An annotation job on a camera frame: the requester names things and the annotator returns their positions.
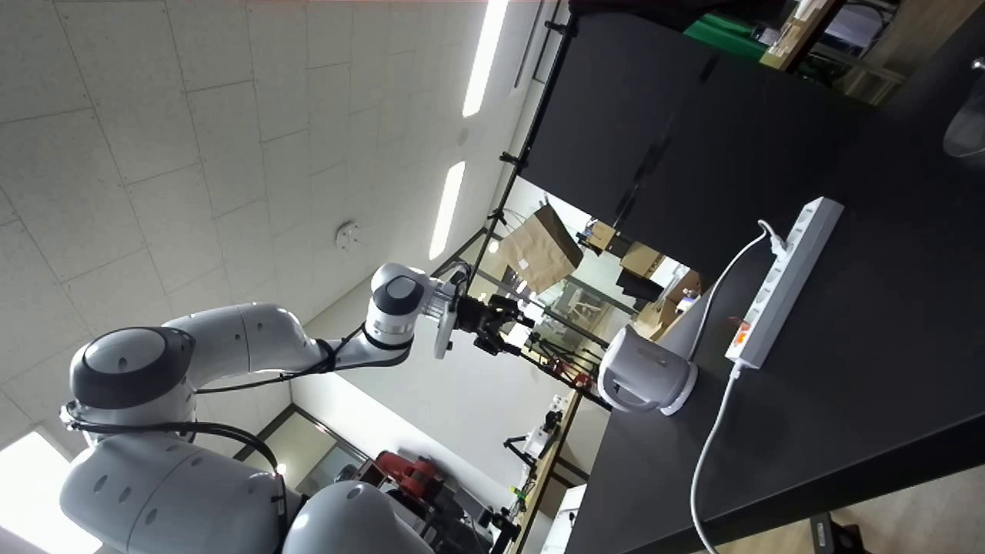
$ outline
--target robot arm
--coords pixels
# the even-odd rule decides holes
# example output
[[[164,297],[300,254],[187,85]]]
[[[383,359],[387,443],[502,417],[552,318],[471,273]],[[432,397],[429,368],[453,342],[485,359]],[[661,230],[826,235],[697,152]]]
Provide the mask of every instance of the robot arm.
[[[300,499],[275,471],[252,471],[187,443],[191,432],[208,428],[191,421],[193,391],[247,373],[394,368],[406,359],[420,318],[438,321],[440,357],[466,284],[466,272],[435,280],[383,265],[368,284],[365,323],[337,342],[308,339],[300,321],[275,306],[216,308],[99,337],[70,359],[70,401],[61,417],[86,432],[90,450],[70,465],[61,510],[121,550],[278,550]],[[322,533],[348,533],[346,544],[365,547],[390,537],[387,544],[406,544],[396,550],[429,550],[380,503],[371,489],[355,493],[351,482],[346,497],[334,489],[312,503],[289,533],[289,550],[305,550],[308,540]]]

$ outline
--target fluorescent light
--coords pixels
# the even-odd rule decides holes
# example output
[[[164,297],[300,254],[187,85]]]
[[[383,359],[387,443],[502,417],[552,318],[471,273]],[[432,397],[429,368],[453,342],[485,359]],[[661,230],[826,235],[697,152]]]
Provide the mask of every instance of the fluorescent light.
[[[444,245],[450,243],[463,180],[466,180],[466,160],[450,168],[450,173],[444,175],[444,194],[440,194],[440,206],[438,206],[438,221],[435,221],[429,259],[438,259],[444,254]]]
[[[39,433],[0,450],[0,528],[39,550],[99,550],[99,541],[57,509],[66,473],[67,462]]]
[[[498,47],[498,34],[502,34],[504,2],[509,0],[485,2],[485,18],[483,18],[483,31],[481,31],[481,47],[475,51],[463,116],[475,116],[483,109],[483,95],[489,85],[491,58],[496,58],[496,47]]]

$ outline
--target black table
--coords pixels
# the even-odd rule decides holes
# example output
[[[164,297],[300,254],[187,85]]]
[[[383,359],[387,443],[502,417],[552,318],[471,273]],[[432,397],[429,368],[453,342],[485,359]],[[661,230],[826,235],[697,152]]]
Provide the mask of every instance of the black table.
[[[706,465],[725,541],[985,462],[985,173],[942,132],[985,53],[985,10],[876,115],[829,182],[847,213],[780,346],[746,373]],[[720,294],[679,417],[610,418],[573,554],[688,550],[686,488],[765,259]]]

